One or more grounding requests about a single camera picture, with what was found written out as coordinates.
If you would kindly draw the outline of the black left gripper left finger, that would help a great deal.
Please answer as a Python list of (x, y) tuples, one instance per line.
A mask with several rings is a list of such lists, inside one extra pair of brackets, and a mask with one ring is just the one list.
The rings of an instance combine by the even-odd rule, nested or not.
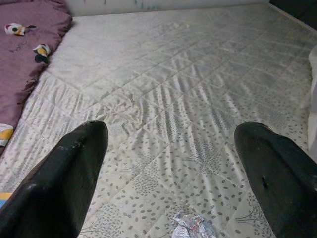
[(102, 121), (88, 121), (62, 137), (1, 207), (1, 237), (78, 237), (107, 147)]

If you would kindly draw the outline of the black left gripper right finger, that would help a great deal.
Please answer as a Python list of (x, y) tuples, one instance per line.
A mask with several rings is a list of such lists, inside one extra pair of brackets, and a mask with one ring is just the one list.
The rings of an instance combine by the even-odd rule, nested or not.
[(250, 187), (278, 238), (317, 236), (317, 165), (290, 138), (245, 122), (234, 143)]

